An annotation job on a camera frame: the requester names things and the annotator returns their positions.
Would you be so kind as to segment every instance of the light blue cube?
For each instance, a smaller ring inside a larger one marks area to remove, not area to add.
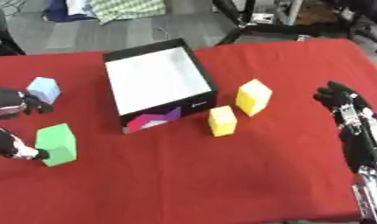
[[[37,77],[29,85],[27,91],[37,96],[41,101],[53,104],[60,95],[60,89],[56,80]]]

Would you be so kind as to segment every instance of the cube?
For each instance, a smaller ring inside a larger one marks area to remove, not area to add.
[[[271,95],[271,89],[252,80],[239,88],[235,104],[248,116],[253,116],[266,108]]]
[[[76,159],[76,140],[66,123],[39,129],[36,148],[46,150],[50,157],[43,162],[47,166],[61,165]]]
[[[234,133],[237,124],[233,110],[229,106],[212,108],[208,119],[215,137],[222,137]]]
[[[27,91],[37,96],[41,101],[53,104],[60,95],[60,89],[56,80],[37,77],[29,85]]]

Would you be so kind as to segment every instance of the striped cloth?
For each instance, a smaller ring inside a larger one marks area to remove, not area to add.
[[[165,14],[164,0],[90,0],[90,5],[101,24]]]

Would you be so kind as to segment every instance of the robotic arm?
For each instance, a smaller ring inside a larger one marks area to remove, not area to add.
[[[353,193],[361,223],[377,224],[377,114],[355,91],[334,81],[314,99],[330,110],[339,128],[347,165],[354,173]]]
[[[22,112],[29,115],[36,109],[40,114],[52,111],[52,106],[37,96],[8,88],[0,88],[0,119],[11,119]],[[26,146],[20,138],[0,127],[0,155],[7,158],[46,159],[46,150]]]

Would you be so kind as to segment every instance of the yellow cube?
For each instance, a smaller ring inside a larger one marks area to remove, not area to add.
[[[212,108],[208,119],[211,130],[216,137],[234,133],[237,118],[229,106]]]
[[[266,108],[271,95],[271,89],[252,80],[239,88],[235,104],[248,116],[253,116]]]

